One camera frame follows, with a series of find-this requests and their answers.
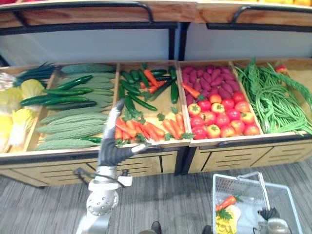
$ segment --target black metal rail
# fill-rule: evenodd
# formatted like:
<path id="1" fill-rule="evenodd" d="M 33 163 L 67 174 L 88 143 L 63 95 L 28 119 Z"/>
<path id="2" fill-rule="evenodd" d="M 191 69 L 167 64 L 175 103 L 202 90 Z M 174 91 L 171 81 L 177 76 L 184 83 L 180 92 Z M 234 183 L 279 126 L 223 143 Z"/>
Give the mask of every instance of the black metal rail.
<path id="1" fill-rule="evenodd" d="M 141 22 L 90 22 L 90 23 L 59 23 L 30 25 L 21 14 L 28 10 L 46 10 L 61 8 L 81 7 L 138 7 L 145 9 L 148 21 Z M 16 20 L 22 25 L 0 30 L 1 35 L 15 35 L 25 33 L 42 33 L 56 31 L 77 31 L 77 30 L 100 30 L 100 29 L 168 29 L 169 32 L 169 53 L 168 58 L 174 59 L 175 54 L 175 31 L 177 22 L 155 22 L 151 8 L 139 1 L 77 1 L 77 2 L 39 2 L 36 4 L 16 4 L 3 6 L 0 13 L 12 13 Z"/>

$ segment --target robotic arm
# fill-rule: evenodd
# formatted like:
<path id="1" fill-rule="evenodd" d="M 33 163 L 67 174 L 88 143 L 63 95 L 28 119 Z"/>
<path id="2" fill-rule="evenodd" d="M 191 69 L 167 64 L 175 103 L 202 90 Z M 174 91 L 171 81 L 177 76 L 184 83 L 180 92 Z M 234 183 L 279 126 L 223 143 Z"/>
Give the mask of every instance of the robotic arm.
<path id="1" fill-rule="evenodd" d="M 161 151 L 160 147 L 150 143 L 139 144 L 133 148 L 116 147 L 115 123 L 123 106 L 122 99 L 109 113 L 98 154 L 98 168 L 94 179 L 89 183 L 91 193 L 86 204 L 87 214 L 81 219 L 76 234 L 106 233 L 112 211 L 118 204 L 116 189 L 132 185 L 132 176 L 128 176 L 128 172 L 123 172 L 121 176 L 116 175 L 116 166 L 119 163 L 136 154 Z M 76 173 L 82 174 L 83 170 L 78 168 Z"/>

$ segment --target basket handle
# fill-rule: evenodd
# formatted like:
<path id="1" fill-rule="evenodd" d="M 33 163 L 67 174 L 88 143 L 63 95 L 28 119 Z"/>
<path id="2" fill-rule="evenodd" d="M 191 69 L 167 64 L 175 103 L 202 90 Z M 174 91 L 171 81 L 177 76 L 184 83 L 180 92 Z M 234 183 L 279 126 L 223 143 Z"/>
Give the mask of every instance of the basket handle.
<path id="1" fill-rule="evenodd" d="M 263 175 L 261 172 L 250 172 L 244 175 L 239 175 L 237 177 L 237 179 L 242 179 L 242 178 L 248 178 L 248 177 L 252 177 L 252 176 L 258 176 L 259 182 L 260 182 L 260 186 L 262 189 L 262 193 L 263 193 L 263 197 L 264 197 L 264 203 L 265 206 L 267 208 L 267 210 L 269 211 L 271 209 L 270 207 L 270 202 L 269 202 L 269 198 L 268 198 L 268 193 L 267 193 L 267 189 L 265 188 L 265 183 L 264 183 L 264 179 L 263 179 Z"/>

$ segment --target wooden produce bin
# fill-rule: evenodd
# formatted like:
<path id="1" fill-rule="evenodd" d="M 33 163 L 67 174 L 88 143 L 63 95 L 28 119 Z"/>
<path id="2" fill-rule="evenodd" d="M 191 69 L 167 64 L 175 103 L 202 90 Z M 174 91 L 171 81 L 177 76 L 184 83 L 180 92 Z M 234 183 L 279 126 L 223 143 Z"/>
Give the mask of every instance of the wooden produce bin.
<path id="1" fill-rule="evenodd" d="M 179 80 L 182 79 L 182 68 L 191 65 L 193 67 L 228 65 L 247 65 L 250 61 L 204 61 L 204 62 L 179 62 Z M 257 64 L 264 65 L 266 62 L 275 64 L 280 62 L 288 68 L 288 75 L 309 87 L 312 90 L 312 59 L 266 59 Z M 309 105 L 304 98 L 295 92 L 301 107 L 307 116 L 311 117 Z M 190 118 L 186 114 L 189 130 Z M 306 132 L 298 135 L 294 132 L 279 134 L 263 134 L 255 136 L 234 136 L 228 138 L 191 140 L 188 156 L 183 165 L 182 175 L 187 173 L 199 173 L 207 171 L 222 171 L 241 169 L 248 167 L 271 166 L 276 164 L 294 163 L 312 156 L 312 136 Z"/>
<path id="2" fill-rule="evenodd" d="M 175 64 L 173 61 L 167 63 L 170 65 Z M 110 80 L 115 84 L 114 104 L 118 95 L 117 86 L 120 67 L 127 63 L 108 62 L 105 64 L 116 66 L 116 78 Z M 18 74 L 21 71 L 35 67 L 37 66 L 8 67 L 1 68 L 1 71 Z M 64 74 L 57 69 L 48 80 L 47 88 L 55 87 L 57 81 L 63 77 Z M 22 149 L 13 151 L 10 148 L 5 153 L 0 154 L 0 175 L 28 185 L 44 187 L 80 183 L 81 181 L 77 175 L 73 174 L 73 170 L 78 167 L 90 172 L 96 170 L 99 147 L 34 151 L 35 147 L 42 143 L 45 137 L 45 134 L 36 132 L 36 129 L 41 126 L 40 120 L 51 113 L 53 111 L 47 111 L 45 107 L 41 107 L 29 131 L 25 146 Z M 161 146 L 164 147 L 162 152 L 140 154 L 127 159 L 117 166 L 117 174 L 120 174 L 122 170 L 129 170 L 132 176 L 149 176 L 162 173 L 175 173 L 177 175 L 180 173 L 183 154 L 188 145 L 189 140 L 173 141 L 172 143 L 162 142 Z"/>

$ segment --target carrot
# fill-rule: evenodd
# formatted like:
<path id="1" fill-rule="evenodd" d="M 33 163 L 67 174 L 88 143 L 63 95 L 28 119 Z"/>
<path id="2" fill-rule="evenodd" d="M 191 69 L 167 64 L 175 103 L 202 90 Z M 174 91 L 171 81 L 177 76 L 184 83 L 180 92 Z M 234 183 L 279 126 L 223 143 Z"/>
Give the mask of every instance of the carrot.
<path id="1" fill-rule="evenodd" d="M 122 125 L 118 122 L 116 123 L 116 127 L 118 127 L 123 132 L 127 133 L 130 137 L 135 137 L 137 134 L 135 129 L 131 129 L 131 128 L 127 127 L 126 125 Z"/>
<path id="2" fill-rule="evenodd" d="M 146 78 L 157 88 L 159 87 L 159 84 L 157 80 L 155 79 L 154 75 L 152 74 L 151 70 L 147 69 L 147 64 L 143 64 L 143 73 L 145 74 Z"/>
<path id="3" fill-rule="evenodd" d="M 177 136 L 175 129 L 173 128 L 173 126 L 171 125 L 170 121 L 168 119 L 164 119 L 164 121 L 162 122 L 162 126 L 164 126 L 164 128 L 171 134 L 174 136 L 175 139 L 179 139 L 179 137 Z"/>
<path id="4" fill-rule="evenodd" d="M 128 128 L 131 128 L 131 129 L 136 129 L 134 124 L 133 124 L 133 121 L 131 121 L 131 120 L 126 121 L 126 126 Z"/>
<path id="5" fill-rule="evenodd" d="M 182 84 L 183 88 L 192 95 L 192 97 L 194 97 L 195 99 L 198 99 L 198 97 L 200 95 L 199 91 L 193 89 L 192 87 L 190 87 L 189 85 L 187 85 L 183 82 L 181 84 Z"/>
<path id="6" fill-rule="evenodd" d="M 147 125 L 142 125 L 144 130 L 148 133 L 151 139 L 155 141 L 159 141 L 159 137 L 155 133 L 155 131 L 152 128 L 147 127 Z"/>
<path id="7" fill-rule="evenodd" d="M 239 200 L 238 197 L 229 196 L 220 205 L 216 205 L 215 206 L 215 211 L 220 211 L 220 210 L 222 210 L 224 208 L 227 208 L 230 205 L 234 205 L 237 200 Z"/>
<path id="8" fill-rule="evenodd" d="M 175 120 L 178 123 L 179 127 L 182 129 L 183 132 L 185 132 L 185 127 L 184 127 L 184 121 L 183 121 L 183 115 L 181 113 L 177 113 L 175 115 Z"/>
<path id="9" fill-rule="evenodd" d="M 148 128 L 153 129 L 153 131 L 156 133 L 156 135 L 157 135 L 158 137 L 163 138 L 163 137 L 165 136 L 166 133 L 165 133 L 164 130 L 162 130 L 162 129 L 156 127 L 156 126 L 153 125 L 152 123 L 146 122 L 145 124 L 146 124 L 146 126 L 147 126 Z"/>
<path id="10" fill-rule="evenodd" d="M 182 129 L 179 127 L 179 125 L 174 120 L 171 119 L 170 123 L 171 123 L 171 125 L 173 126 L 173 128 L 175 130 L 177 139 L 180 139 L 184 132 L 182 131 Z"/>
<path id="11" fill-rule="evenodd" d="M 122 139 L 122 131 L 119 128 L 115 130 L 115 139 Z"/>

